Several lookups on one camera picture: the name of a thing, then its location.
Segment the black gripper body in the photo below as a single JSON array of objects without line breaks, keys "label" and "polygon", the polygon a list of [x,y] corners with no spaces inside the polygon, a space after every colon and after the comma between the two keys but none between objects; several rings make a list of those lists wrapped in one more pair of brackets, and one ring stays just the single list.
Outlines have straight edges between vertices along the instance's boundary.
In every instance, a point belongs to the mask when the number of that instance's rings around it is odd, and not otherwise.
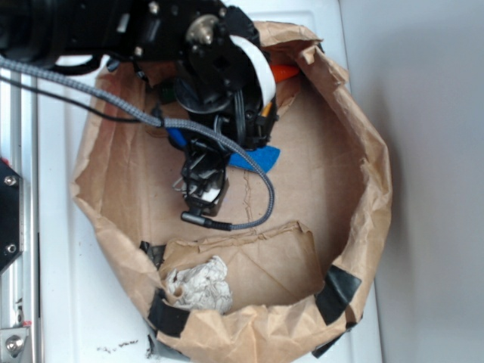
[{"label": "black gripper body", "polygon": [[186,58],[178,65],[175,96],[190,118],[213,127],[247,150],[264,147],[277,119],[276,82],[260,36],[185,35]]}]

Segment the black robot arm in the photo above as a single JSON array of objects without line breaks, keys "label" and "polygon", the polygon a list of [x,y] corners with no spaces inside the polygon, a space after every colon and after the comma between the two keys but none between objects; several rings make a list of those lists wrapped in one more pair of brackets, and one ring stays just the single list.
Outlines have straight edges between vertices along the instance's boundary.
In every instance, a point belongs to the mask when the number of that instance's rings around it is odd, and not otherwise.
[{"label": "black robot arm", "polygon": [[3,1],[1,54],[77,76],[115,63],[173,61],[190,118],[248,150],[277,119],[275,79],[253,21],[221,1]]}]

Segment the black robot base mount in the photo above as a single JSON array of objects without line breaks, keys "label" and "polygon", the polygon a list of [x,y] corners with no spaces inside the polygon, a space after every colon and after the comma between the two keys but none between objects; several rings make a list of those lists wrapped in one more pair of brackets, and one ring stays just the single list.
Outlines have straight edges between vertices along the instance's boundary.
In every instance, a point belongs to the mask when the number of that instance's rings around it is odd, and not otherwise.
[{"label": "black robot base mount", "polygon": [[23,252],[23,179],[1,158],[1,274]]}]

